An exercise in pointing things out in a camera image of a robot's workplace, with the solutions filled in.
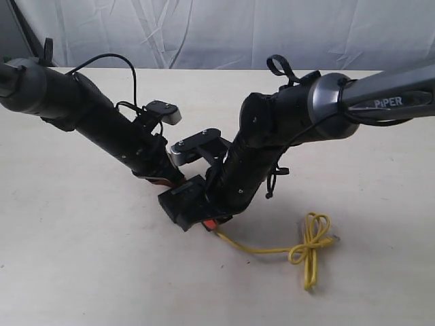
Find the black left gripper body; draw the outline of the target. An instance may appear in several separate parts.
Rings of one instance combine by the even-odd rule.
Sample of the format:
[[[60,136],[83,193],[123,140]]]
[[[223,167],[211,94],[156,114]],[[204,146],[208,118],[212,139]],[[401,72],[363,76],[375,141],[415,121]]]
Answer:
[[[134,176],[170,180],[185,177],[170,158],[166,144],[167,140],[163,136],[153,135],[151,147],[144,147],[137,151],[137,156],[141,159],[143,166],[138,171],[132,171]]]

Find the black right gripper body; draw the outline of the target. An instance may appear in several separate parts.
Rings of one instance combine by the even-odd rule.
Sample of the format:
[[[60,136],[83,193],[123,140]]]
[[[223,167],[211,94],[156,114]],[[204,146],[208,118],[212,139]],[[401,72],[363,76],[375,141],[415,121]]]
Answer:
[[[209,168],[205,176],[210,201],[230,215],[243,212],[258,191],[257,168]]]

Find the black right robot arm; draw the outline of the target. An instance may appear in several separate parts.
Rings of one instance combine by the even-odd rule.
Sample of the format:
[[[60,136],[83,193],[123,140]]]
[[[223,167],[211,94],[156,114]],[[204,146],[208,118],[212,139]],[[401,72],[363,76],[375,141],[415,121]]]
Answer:
[[[219,168],[207,176],[214,212],[204,220],[214,230],[243,212],[262,183],[273,195],[278,165],[291,147],[346,139],[359,126],[395,126],[434,115],[434,61],[384,71],[362,79],[313,71],[296,77],[280,55],[267,59],[288,82],[274,94],[251,93],[241,106],[239,131]]]

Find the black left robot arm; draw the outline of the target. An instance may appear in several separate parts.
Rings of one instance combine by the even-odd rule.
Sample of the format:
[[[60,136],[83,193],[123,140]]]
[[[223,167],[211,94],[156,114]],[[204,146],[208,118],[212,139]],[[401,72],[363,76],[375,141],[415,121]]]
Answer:
[[[77,131],[150,183],[174,187],[185,180],[167,152],[167,140],[153,131],[181,120],[176,105],[113,104],[85,75],[63,74],[26,58],[1,64],[1,105],[64,132]]]

